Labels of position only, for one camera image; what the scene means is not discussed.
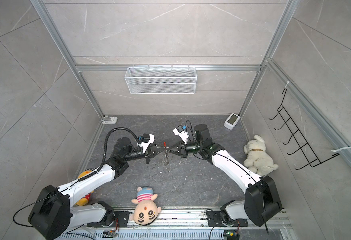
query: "device screen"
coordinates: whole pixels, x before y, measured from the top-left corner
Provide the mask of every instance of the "device screen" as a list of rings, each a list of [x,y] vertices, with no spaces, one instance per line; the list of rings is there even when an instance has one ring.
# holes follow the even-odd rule
[[[232,115],[227,122],[233,125],[237,118],[238,117],[236,115]]]

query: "dark gray marble floor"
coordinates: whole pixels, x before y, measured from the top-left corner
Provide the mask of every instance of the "dark gray marble floor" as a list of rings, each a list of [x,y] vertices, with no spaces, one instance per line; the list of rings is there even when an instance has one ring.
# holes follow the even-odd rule
[[[206,124],[214,142],[221,144],[235,159],[246,159],[244,145],[247,143],[241,124],[233,130],[224,127],[226,115],[121,115],[116,124],[105,125],[93,151],[88,168],[98,167],[102,160],[104,139],[111,129],[127,127],[137,136],[152,133],[155,144],[167,146],[180,141],[173,129],[184,125],[188,119],[193,126]],[[107,158],[118,138],[132,136],[125,131],[116,131],[109,138]],[[117,179],[100,186],[91,196],[91,202],[105,201],[111,206],[132,207],[137,187],[150,186],[158,194],[158,206],[221,206],[236,199],[243,200],[244,193],[222,170],[206,160],[189,155],[181,159],[168,154],[165,164],[164,153],[157,155],[149,164],[145,159],[129,161],[129,168]]]

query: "white plush dog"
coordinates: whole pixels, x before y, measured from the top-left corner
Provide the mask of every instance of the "white plush dog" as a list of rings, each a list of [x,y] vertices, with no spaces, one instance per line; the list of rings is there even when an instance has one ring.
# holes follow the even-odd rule
[[[245,167],[250,171],[265,176],[278,168],[273,159],[265,152],[265,141],[262,137],[254,135],[255,140],[251,140],[244,146],[244,151],[248,158],[244,161]]]

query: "white zip tie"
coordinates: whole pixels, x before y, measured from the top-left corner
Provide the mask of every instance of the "white zip tie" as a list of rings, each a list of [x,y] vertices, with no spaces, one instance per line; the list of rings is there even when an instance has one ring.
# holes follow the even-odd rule
[[[331,152],[338,152],[338,151],[341,151],[341,150],[344,150],[344,149],[351,149],[351,147],[341,147],[339,149],[331,150]]]
[[[294,83],[294,82],[287,81],[286,85],[285,85],[285,88],[288,86],[289,83]]]

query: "wall tile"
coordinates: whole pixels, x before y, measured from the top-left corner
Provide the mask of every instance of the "wall tile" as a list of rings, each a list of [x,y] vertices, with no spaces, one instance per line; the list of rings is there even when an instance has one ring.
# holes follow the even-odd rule
[[[44,0],[45,3],[286,3],[287,0]]]
[[[294,17],[351,48],[351,1],[302,0]]]
[[[299,151],[293,155],[287,155],[287,153],[298,149],[297,144],[294,139],[287,145],[283,144],[290,137],[288,127],[284,126],[281,130],[274,130],[275,127],[278,129],[284,124],[280,116],[269,120],[277,113],[277,108],[283,97],[281,94],[283,89],[284,84],[280,83],[273,73],[268,71],[258,86],[254,101],[281,148],[325,238],[351,239],[351,168],[338,156],[316,167],[307,166],[301,170],[294,169],[307,163],[305,157]],[[318,158],[324,161],[331,157],[333,153],[330,150],[333,149],[333,146],[289,93],[285,96],[284,107]],[[287,114],[282,112],[282,115],[287,119]],[[297,129],[291,121],[288,122],[288,126],[292,131]],[[302,135],[297,133],[295,137],[303,145]],[[308,159],[315,159],[309,147],[305,146],[303,150]]]
[[[70,128],[43,96],[0,140],[0,238]]]
[[[295,19],[280,46],[276,62],[351,142],[351,51]]]
[[[93,91],[105,114],[228,114],[240,111],[247,91],[197,91],[194,94],[130,94]]]
[[[44,92],[68,68],[40,19],[0,37],[0,41]]]
[[[74,57],[77,64],[261,64],[263,56]]]
[[[265,140],[266,152],[279,166],[269,176],[276,183],[282,206],[286,209],[289,221],[292,223],[298,239],[325,240],[297,181],[294,179],[287,160],[253,100],[251,100],[245,112],[243,124],[250,139],[253,139],[253,136],[257,134]]]
[[[46,95],[71,124],[87,102],[87,96],[71,70],[67,70]]]
[[[91,103],[87,101],[73,127],[87,143],[90,143],[98,123],[99,117]]]
[[[0,138],[43,92],[0,43]]]
[[[0,0],[0,36],[38,18],[29,0]]]
[[[37,183],[34,185],[23,206],[35,202],[44,187],[50,184],[58,187],[70,182],[77,171],[77,167],[86,149],[87,143],[72,127],[65,140],[46,166],[42,175],[39,177]],[[30,206],[19,212],[19,214],[17,214],[17,221],[29,225],[27,219],[32,208],[33,206]],[[12,223],[3,240],[36,239],[38,237],[42,237],[42,235],[34,228],[25,228]]]
[[[46,6],[74,56],[262,56],[285,4]]]
[[[128,91],[124,71],[85,71],[93,91]],[[197,91],[249,90],[254,71],[198,71]]]

